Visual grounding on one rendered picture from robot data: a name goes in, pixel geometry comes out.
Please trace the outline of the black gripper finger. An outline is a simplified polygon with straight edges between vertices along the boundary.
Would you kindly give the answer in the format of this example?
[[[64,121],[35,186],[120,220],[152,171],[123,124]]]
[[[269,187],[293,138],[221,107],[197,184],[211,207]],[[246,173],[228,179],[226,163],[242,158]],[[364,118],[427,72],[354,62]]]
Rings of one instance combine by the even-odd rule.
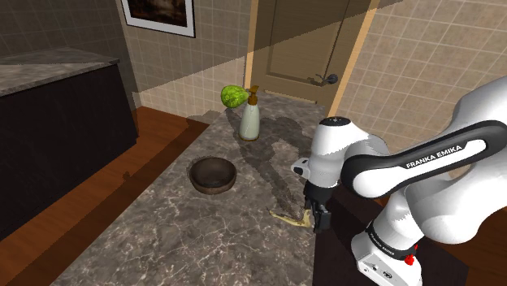
[[[318,234],[331,226],[332,213],[327,210],[324,204],[311,201],[310,207],[314,216],[314,233]]]

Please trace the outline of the framed wall picture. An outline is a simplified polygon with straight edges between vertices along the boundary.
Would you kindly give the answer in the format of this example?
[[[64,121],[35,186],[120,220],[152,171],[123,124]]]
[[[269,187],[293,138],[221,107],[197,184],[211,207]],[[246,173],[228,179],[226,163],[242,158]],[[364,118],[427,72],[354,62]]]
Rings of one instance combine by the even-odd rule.
[[[128,26],[196,37],[193,0],[120,0]]]

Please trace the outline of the dark cabinet with stone top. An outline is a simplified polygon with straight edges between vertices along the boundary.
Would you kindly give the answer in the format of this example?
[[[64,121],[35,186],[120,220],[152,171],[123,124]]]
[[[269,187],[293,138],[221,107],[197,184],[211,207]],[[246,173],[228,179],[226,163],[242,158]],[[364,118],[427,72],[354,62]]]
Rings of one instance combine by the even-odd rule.
[[[0,241],[136,144],[118,64],[72,48],[0,58]]]

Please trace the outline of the brown door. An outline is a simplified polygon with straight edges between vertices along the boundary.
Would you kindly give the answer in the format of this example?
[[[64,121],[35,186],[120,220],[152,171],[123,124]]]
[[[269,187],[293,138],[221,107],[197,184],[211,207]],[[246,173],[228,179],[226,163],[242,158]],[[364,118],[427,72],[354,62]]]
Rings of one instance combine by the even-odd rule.
[[[380,0],[251,0],[245,86],[336,114]]]

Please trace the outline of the yellow banana peel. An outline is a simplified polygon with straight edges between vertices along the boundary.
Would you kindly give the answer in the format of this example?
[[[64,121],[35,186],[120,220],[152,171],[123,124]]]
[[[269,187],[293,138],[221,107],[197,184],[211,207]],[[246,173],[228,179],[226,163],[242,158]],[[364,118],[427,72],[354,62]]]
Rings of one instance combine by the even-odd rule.
[[[291,218],[291,217],[288,217],[287,215],[283,215],[283,214],[276,214],[272,210],[267,210],[267,211],[270,216],[272,216],[276,219],[280,219],[283,222],[288,223],[290,225],[302,227],[302,228],[310,228],[312,226],[312,223],[310,221],[310,212],[311,212],[310,209],[305,209],[303,211],[302,217],[300,219]]]

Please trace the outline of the dark brown bowl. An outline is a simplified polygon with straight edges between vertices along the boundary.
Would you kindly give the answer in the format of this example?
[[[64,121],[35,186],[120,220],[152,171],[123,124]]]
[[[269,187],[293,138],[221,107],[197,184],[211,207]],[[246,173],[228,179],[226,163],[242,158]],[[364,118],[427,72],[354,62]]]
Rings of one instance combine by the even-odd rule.
[[[232,188],[236,182],[237,170],[227,159],[208,157],[197,160],[190,167],[188,176],[198,192],[216,195]]]

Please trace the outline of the dark robot stand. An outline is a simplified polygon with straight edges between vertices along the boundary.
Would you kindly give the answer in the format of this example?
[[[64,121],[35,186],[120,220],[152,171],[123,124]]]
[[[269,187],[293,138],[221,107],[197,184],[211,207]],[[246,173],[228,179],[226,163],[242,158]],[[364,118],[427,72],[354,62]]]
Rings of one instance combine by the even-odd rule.
[[[313,286],[378,286],[361,274],[351,250],[352,238],[383,209],[340,186],[326,208],[331,227],[316,235]],[[418,242],[423,286],[466,286],[468,266],[427,238]]]

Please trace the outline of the green bumpy fruit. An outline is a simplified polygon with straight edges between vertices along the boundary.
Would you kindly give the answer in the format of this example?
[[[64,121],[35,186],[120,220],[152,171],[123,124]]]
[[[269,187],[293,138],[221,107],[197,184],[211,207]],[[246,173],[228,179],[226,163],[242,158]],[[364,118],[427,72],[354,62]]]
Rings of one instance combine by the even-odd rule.
[[[238,85],[226,85],[222,88],[220,98],[227,108],[237,108],[248,100],[249,93]]]

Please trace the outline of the white soap dispenser bottle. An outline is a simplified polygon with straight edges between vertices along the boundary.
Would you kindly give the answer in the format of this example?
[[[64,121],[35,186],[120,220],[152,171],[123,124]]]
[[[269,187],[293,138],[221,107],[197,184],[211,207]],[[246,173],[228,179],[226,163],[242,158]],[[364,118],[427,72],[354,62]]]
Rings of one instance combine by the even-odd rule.
[[[249,89],[250,95],[240,121],[239,138],[243,141],[256,141],[259,137],[260,113],[257,97],[258,86]]]

